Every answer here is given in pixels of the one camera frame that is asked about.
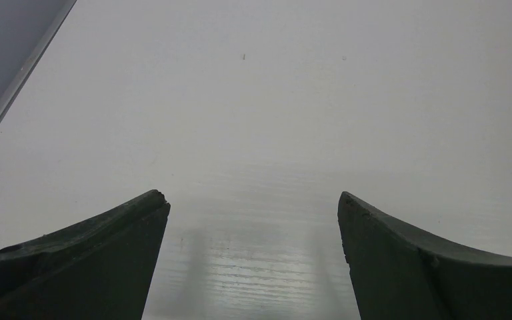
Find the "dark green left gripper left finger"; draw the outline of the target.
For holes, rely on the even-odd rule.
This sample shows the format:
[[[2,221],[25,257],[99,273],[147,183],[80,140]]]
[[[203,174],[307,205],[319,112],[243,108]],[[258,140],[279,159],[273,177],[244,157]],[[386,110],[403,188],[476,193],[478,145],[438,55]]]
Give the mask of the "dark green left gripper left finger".
[[[150,190],[0,249],[0,319],[140,319],[170,204]]]

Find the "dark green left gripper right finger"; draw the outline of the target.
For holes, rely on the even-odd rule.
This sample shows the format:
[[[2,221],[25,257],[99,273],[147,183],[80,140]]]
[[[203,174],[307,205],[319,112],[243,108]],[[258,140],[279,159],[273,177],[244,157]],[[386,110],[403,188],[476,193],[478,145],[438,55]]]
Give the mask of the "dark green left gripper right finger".
[[[442,238],[348,192],[337,218],[362,319],[512,319],[512,257]]]

